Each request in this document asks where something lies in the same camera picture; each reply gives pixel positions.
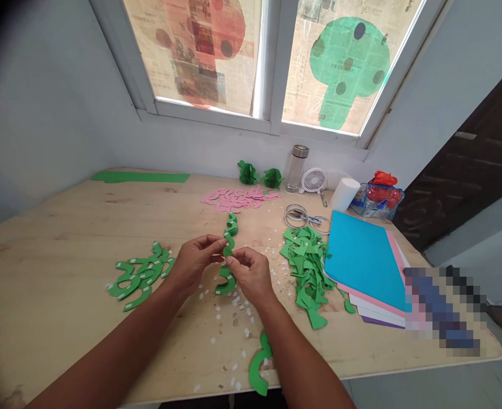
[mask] red object in bag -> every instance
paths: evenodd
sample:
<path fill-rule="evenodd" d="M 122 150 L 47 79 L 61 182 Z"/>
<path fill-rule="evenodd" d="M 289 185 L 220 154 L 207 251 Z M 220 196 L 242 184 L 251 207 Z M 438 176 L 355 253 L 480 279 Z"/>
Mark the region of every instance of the red object in bag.
<path fill-rule="evenodd" d="M 385 173 L 381 170 L 377 170 L 376 173 L 374 173 L 374 179 L 372 179 L 369 183 L 382 186 L 395 186 L 397 182 L 397 178 L 395 176 L 391 176 L 391 173 Z"/>
<path fill-rule="evenodd" d="M 374 174 L 374 179 L 372 179 L 369 183 L 391 187 L 393 185 L 396 185 L 397 182 L 397 178 L 391 176 L 391 173 L 385 173 L 381 170 L 377 170 Z M 399 204 L 402 193 L 396 189 L 383 189 L 381 187 L 370 186 L 367 197 L 373 202 L 378 203 L 387 200 L 386 206 L 388 208 L 394 208 Z"/>

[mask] wooden door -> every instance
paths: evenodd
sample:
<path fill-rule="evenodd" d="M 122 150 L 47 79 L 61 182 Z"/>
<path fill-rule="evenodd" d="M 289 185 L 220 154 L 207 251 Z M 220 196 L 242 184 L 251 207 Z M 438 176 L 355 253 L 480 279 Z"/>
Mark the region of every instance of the wooden door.
<path fill-rule="evenodd" d="M 419 251 L 502 197 L 502 80 L 405 193 L 393 223 Z"/>

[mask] stack of paper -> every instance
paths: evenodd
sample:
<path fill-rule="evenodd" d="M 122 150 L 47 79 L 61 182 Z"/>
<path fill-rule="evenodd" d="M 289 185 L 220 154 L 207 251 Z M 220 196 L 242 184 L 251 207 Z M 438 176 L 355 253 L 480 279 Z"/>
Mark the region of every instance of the stack of paper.
<path fill-rule="evenodd" d="M 334 211 L 325 272 L 347 292 L 365 322 L 405 328 L 404 258 L 393 234 Z"/>

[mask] newspaper on window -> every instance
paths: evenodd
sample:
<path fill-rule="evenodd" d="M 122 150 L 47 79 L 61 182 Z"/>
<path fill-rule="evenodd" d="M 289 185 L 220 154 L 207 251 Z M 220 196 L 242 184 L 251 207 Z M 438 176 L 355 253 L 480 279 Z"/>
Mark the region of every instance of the newspaper on window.
<path fill-rule="evenodd" d="M 283 120 L 359 135 L 420 0 L 299 0 Z"/>
<path fill-rule="evenodd" d="M 250 115 L 262 0 L 124 0 L 154 94 Z"/>

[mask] white roll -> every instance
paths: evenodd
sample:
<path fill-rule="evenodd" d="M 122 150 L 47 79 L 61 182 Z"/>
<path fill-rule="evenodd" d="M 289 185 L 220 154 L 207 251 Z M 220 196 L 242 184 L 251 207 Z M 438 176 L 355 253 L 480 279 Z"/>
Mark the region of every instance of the white roll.
<path fill-rule="evenodd" d="M 330 202 L 333 210 L 345 212 L 352 202 L 361 184 L 351 178 L 342 178 L 336 187 Z"/>

